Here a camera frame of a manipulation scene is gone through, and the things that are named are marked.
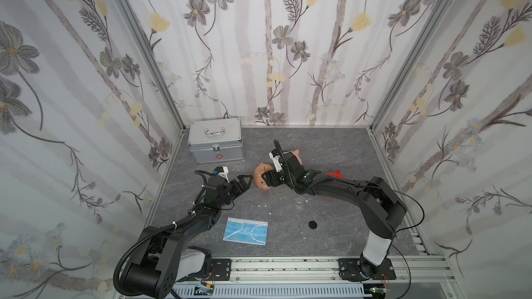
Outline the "tan piggy bank front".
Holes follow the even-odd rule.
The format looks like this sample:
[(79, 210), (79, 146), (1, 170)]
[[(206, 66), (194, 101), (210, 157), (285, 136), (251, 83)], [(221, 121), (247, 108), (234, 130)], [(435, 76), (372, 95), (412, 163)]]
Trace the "tan piggy bank front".
[(269, 172), (270, 170), (274, 170), (274, 168), (270, 164), (260, 163), (257, 166), (257, 168), (254, 171), (254, 182), (258, 188), (262, 190), (269, 190), (271, 188), (271, 186), (268, 185), (263, 178), (263, 175), (266, 172)]

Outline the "pink piggy bank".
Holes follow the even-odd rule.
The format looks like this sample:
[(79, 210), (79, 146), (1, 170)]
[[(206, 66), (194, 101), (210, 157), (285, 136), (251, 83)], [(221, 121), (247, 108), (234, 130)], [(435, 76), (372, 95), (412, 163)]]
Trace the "pink piggy bank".
[(303, 162), (302, 162), (302, 160), (301, 160), (301, 158), (300, 158), (300, 156), (299, 156), (299, 150), (298, 150), (298, 149), (293, 150), (293, 151), (290, 151), (290, 153), (291, 153), (293, 156), (296, 157), (296, 159), (298, 160), (298, 162), (299, 162), (301, 165), (303, 164)]

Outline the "red piggy bank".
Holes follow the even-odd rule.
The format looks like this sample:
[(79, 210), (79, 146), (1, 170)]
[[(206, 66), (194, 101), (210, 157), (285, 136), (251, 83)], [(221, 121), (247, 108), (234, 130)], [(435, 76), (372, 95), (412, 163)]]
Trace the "red piggy bank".
[(338, 178), (338, 179), (344, 179), (344, 176), (342, 175), (340, 170), (337, 170), (335, 172), (329, 172), (327, 175), (329, 177), (334, 177), (334, 178)]

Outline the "black round rubber plug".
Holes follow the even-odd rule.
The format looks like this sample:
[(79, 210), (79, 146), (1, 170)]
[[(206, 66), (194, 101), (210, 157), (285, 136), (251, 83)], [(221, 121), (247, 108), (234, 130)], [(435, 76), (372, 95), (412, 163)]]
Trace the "black round rubber plug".
[(317, 222), (316, 222), (316, 221), (310, 221), (310, 222), (308, 223), (308, 226), (309, 226), (311, 229), (315, 230), (315, 229), (317, 228)]

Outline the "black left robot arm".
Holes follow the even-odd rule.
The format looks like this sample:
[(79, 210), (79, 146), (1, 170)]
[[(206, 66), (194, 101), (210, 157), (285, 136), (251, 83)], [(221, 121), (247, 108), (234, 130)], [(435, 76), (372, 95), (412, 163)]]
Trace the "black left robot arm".
[(180, 279), (181, 253), (199, 234), (212, 229), (223, 211), (248, 191), (254, 177), (241, 174), (234, 180), (197, 171), (202, 177), (201, 191), (186, 217), (172, 224), (144, 228), (139, 239), (119, 259), (113, 273), (114, 288), (128, 297), (165, 298)]

